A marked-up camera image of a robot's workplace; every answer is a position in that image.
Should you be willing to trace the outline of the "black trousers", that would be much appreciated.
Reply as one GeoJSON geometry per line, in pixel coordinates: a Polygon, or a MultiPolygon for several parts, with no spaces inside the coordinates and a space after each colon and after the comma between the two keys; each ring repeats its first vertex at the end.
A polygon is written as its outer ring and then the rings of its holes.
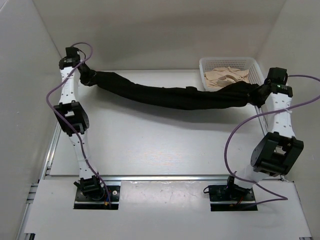
{"type": "Polygon", "coordinates": [[[115,72],[96,72],[97,86],[105,91],[135,102],[178,110],[244,107],[248,93],[259,87],[243,81],[213,92],[199,91],[193,86],[153,87],[134,83],[115,72]]]}

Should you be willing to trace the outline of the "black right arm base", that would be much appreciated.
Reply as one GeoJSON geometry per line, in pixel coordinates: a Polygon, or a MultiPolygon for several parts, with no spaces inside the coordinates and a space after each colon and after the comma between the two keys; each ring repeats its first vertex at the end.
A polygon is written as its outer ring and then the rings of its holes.
{"type": "Polygon", "coordinates": [[[231,192],[226,185],[208,185],[203,193],[209,196],[211,212],[252,212],[257,211],[255,194],[252,189],[246,192],[231,192]]]}

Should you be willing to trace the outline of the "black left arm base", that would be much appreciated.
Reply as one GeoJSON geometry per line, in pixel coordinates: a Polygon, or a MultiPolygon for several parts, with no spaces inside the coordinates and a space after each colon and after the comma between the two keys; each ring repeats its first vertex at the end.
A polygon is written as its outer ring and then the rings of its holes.
{"type": "Polygon", "coordinates": [[[121,183],[119,181],[107,182],[107,188],[110,195],[101,193],[98,196],[89,197],[81,192],[79,189],[76,191],[73,208],[75,210],[118,210],[121,195],[121,183]]]}

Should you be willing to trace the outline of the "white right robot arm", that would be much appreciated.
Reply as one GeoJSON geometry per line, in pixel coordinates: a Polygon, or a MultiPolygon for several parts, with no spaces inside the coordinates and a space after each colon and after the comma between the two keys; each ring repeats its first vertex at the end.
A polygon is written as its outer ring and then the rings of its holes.
{"type": "Polygon", "coordinates": [[[288,174],[304,148],[292,128],[289,107],[293,90],[287,80],[286,69],[272,67],[264,84],[249,94],[253,105],[271,112],[268,132],[253,150],[250,164],[228,177],[224,193],[230,200],[246,196],[254,184],[267,177],[288,174]]]}

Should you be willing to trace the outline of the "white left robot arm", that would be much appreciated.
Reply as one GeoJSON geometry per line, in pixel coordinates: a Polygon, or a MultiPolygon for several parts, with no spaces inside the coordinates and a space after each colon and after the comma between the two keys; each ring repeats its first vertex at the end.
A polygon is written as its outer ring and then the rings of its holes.
{"type": "Polygon", "coordinates": [[[88,164],[90,149],[88,147],[87,130],[90,126],[88,115],[77,100],[79,92],[80,72],[78,65],[82,59],[80,50],[75,46],[65,49],[66,56],[59,61],[59,70],[63,85],[60,99],[53,108],[60,127],[68,135],[79,169],[79,180],[74,184],[77,190],[88,199],[98,201],[106,196],[106,191],[97,177],[98,170],[88,164]]]}

